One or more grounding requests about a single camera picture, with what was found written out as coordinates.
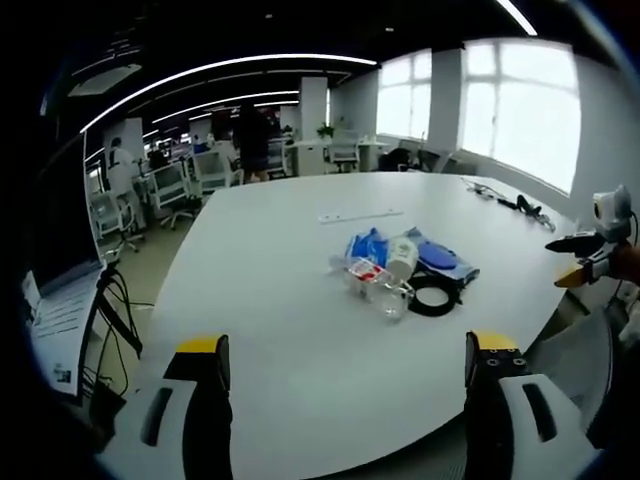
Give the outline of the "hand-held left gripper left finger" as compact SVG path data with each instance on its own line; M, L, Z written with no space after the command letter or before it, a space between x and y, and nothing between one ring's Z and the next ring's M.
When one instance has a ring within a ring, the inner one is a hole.
M231 479L229 337L179 345L115 416L98 458L115 479Z

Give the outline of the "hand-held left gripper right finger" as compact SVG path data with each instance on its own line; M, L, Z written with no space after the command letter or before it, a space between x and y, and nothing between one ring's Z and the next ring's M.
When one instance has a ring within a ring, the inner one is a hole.
M576 479L599 455L577 406L509 337L466 334L467 479Z

